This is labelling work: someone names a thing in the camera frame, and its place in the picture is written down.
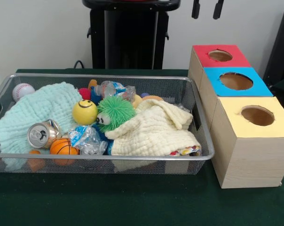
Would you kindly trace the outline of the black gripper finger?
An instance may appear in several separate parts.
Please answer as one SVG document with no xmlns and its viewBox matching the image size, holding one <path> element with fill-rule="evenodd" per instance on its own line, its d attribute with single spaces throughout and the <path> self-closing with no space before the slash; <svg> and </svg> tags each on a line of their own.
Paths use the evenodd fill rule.
<svg viewBox="0 0 284 226">
<path fill-rule="evenodd" d="M 192 8 L 192 18 L 198 19 L 200 11 L 200 3 L 199 0 L 193 0 L 193 8 Z"/>
<path fill-rule="evenodd" d="M 220 18 L 223 3 L 224 3 L 224 0 L 218 0 L 217 1 L 215 8 L 214 8 L 214 12 L 213 12 L 213 19 L 217 20 L 217 19 Z"/>
</svg>

